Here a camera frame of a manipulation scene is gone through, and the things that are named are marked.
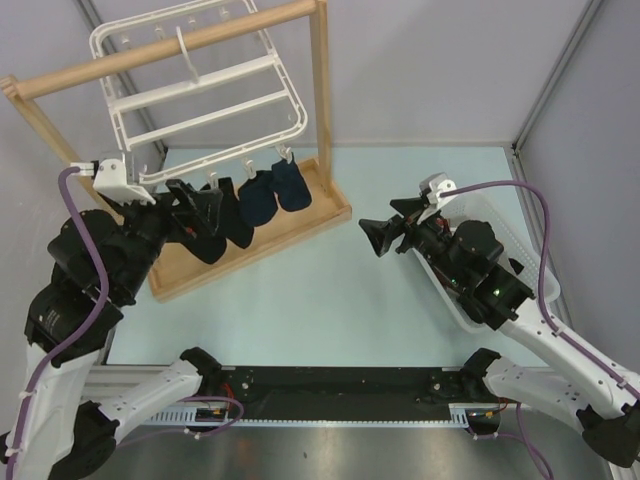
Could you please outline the black sock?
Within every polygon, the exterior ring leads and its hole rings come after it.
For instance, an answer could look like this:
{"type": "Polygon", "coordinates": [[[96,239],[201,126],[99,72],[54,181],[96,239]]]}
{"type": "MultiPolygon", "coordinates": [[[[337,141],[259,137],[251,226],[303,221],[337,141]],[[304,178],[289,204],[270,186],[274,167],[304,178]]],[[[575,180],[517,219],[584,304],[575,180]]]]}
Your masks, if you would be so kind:
{"type": "MultiPolygon", "coordinates": [[[[197,191],[220,193],[223,197],[219,189],[211,189],[208,185],[197,191]]],[[[179,242],[197,259],[208,265],[216,263],[226,251],[226,241],[217,243],[214,240],[215,236],[216,234],[209,238],[187,238],[180,230],[178,234],[179,242]]]]}
{"type": "Polygon", "coordinates": [[[220,178],[218,189],[223,197],[219,210],[219,224],[214,240],[217,243],[230,240],[239,248],[247,249],[254,237],[254,228],[242,218],[239,200],[230,177],[220,178]]]}

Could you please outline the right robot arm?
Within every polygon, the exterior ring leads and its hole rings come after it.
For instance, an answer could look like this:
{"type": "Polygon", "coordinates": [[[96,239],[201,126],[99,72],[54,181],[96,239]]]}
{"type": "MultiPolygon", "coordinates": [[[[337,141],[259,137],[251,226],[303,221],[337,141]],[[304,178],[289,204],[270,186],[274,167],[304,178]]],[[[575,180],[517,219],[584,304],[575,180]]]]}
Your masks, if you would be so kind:
{"type": "Polygon", "coordinates": [[[505,355],[477,350],[465,363],[463,393],[491,394],[531,406],[577,431],[589,448],[622,468],[639,459],[639,375],[598,351],[548,309],[555,277],[483,196],[433,207],[394,200],[388,220],[361,219],[375,254],[412,252],[454,319],[473,333],[492,330],[545,362],[535,373],[505,355]]]}

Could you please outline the dark blue sock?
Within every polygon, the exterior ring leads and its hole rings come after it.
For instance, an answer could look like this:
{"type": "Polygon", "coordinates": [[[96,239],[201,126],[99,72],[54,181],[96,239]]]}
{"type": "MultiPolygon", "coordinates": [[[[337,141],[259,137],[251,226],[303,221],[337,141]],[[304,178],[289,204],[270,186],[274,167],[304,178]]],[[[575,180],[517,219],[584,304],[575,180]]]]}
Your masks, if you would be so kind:
{"type": "Polygon", "coordinates": [[[267,224],[278,210],[271,180],[270,171],[259,170],[238,189],[240,214],[250,227],[267,224]]]}
{"type": "Polygon", "coordinates": [[[271,174],[270,187],[283,210],[296,212],[311,205],[310,190],[294,160],[282,158],[272,165],[271,174]]]}

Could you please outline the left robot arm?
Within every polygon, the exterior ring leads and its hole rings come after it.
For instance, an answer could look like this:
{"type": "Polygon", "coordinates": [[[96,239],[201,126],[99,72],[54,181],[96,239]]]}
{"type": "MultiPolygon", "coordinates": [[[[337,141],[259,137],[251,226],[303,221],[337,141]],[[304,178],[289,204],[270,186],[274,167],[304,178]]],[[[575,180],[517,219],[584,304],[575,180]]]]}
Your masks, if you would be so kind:
{"type": "Polygon", "coordinates": [[[51,280],[28,310],[27,383],[16,423],[1,438],[8,478],[84,478],[155,413],[221,392],[221,365],[194,347],[117,397],[82,397],[111,330],[164,245],[179,243],[201,261],[214,261],[222,201],[217,189],[170,180],[149,203],[79,212],[63,224],[48,247],[51,280]]]}

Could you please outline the white plastic clip hanger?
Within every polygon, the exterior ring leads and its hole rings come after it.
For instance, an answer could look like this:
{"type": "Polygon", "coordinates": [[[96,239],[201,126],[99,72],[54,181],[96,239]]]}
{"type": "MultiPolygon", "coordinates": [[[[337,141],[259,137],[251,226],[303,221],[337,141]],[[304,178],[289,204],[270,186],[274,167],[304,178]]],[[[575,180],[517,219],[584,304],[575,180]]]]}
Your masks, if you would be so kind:
{"type": "Polygon", "coordinates": [[[120,149],[138,155],[148,145],[212,144],[216,150],[175,167],[145,173],[145,187],[278,147],[301,136],[309,116],[269,32],[265,29],[189,50],[118,74],[101,87],[120,149]]]}

